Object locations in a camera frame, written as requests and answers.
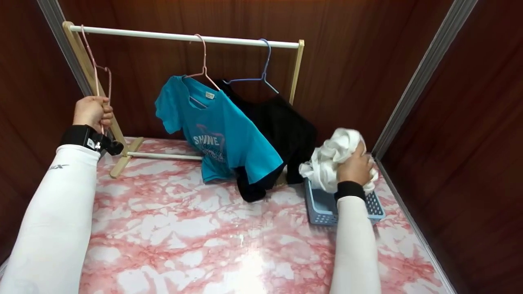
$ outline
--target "white horizontal rod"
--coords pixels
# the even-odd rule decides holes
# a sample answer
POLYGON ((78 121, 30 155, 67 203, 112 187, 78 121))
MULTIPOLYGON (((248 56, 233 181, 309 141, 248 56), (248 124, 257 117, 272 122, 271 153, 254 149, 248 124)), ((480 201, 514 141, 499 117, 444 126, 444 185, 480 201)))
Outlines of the white horizontal rod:
MULTIPOLYGON (((71 31, 77 31, 77 32, 82 31, 81 26, 70 26, 70 29, 71 29, 71 31)), ((201 42, 200 38, 198 38, 197 36, 180 35, 177 33, 132 31, 132 30, 119 30, 119 29, 107 29, 107 28, 95 28, 95 27, 84 27, 84 32, 100 33, 103 35, 117 35, 117 36, 127 36, 127 37, 201 42)), ((265 42, 260 41, 260 40, 207 37, 207 36, 201 36, 201 37, 207 43, 236 44, 236 45, 246 45, 246 46, 260 46, 260 47, 267 46, 267 44, 265 42)), ((289 48, 289 49, 297 49, 298 45, 299 45, 298 43, 279 42, 279 41, 269 41, 269 44, 272 48, 289 48)))
POLYGON ((165 154, 165 153, 144 153, 144 152, 127 152, 129 156, 149 157, 149 158, 165 158, 165 159, 188 159, 201 160, 201 156, 182 155, 182 154, 165 154))

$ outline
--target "pink marble surface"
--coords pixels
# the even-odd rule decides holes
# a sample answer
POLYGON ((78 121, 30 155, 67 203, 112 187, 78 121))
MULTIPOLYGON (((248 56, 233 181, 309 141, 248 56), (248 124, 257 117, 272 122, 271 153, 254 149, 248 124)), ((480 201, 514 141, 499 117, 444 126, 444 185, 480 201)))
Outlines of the pink marble surface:
MULTIPOLYGON (((173 140, 139 151, 194 153, 173 140)), ((80 293, 328 293, 335 231, 309 224, 301 186, 246 203, 234 181, 204 184, 198 162, 132 159, 111 179, 117 159, 98 165, 80 293)), ((377 194, 383 293, 444 293, 382 177, 377 194)))

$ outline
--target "plastic basket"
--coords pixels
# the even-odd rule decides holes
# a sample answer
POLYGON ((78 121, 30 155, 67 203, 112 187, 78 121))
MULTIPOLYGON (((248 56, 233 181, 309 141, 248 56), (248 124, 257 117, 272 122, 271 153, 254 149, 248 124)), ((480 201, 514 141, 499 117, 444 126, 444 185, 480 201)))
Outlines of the plastic basket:
MULTIPOLYGON (((334 195, 321 189, 312 189, 309 179, 305 179, 305 203, 311 224, 336 225, 338 223, 338 209, 334 195)), ((383 206, 374 191, 366 196, 365 204, 372 225, 385 217, 383 206)))

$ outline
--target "fist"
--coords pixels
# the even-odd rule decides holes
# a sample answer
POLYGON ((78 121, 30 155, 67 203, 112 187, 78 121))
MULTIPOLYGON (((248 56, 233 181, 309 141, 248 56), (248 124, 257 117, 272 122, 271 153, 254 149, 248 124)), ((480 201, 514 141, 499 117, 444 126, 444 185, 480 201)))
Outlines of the fist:
POLYGON ((87 96, 78 100, 74 108, 73 125, 88 125, 99 133, 102 127, 110 127, 114 114, 111 106, 104 105, 107 102, 109 98, 100 96, 87 96))
POLYGON ((363 186, 372 179, 370 175, 372 166, 371 157, 365 154, 365 146, 360 141, 352 156, 338 166, 338 182, 350 180, 363 186))

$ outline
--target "pink wire hanger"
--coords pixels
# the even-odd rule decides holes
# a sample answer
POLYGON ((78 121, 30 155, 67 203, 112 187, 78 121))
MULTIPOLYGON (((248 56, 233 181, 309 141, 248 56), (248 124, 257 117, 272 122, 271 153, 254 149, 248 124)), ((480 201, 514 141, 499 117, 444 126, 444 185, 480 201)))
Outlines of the pink wire hanger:
POLYGON ((218 89, 218 91, 220 90, 220 88, 218 88, 218 86, 216 86, 216 84, 211 80, 211 78, 207 75, 207 46, 205 45, 205 41, 203 40, 203 38, 200 36, 200 34, 196 33, 195 36, 197 36, 198 38, 200 38, 201 42, 203 43, 203 67, 202 67, 202 71, 201 73, 198 73, 198 74, 192 74, 192 75, 187 75, 185 77, 193 77, 193 76, 199 76, 199 75, 204 75, 208 80, 209 82, 211 82, 211 84, 216 88, 218 89))
MULTIPOLYGON (((87 52, 89 52, 89 56, 91 57, 91 62, 93 63, 93 68, 95 70, 96 96, 100 96, 100 89, 98 86, 98 71, 96 69, 99 68, 99 69, 102 69, 102 70, 106 71, 107 73, 109 73, 109 95, 107 97, 109 99, 109 101, 107 102, 107 105, 109 105, 111 103, 111 85, 112 85, 111 70, 108 67, 102 67, 102 66, 96 64, 95 58, 93 56, 93 52, 91 52, 91 47, 89 47, 89 42, 87 42, 87 38, 85 37, 84 25, 81 25, 81 28, 82 28, 82 36, 84 37, 84 42, 87 47, 87 52)), ((100 128, 101 128, 101 133, 105 134, 104 126, 101 124, 101 122, 100 122, 100 128)))

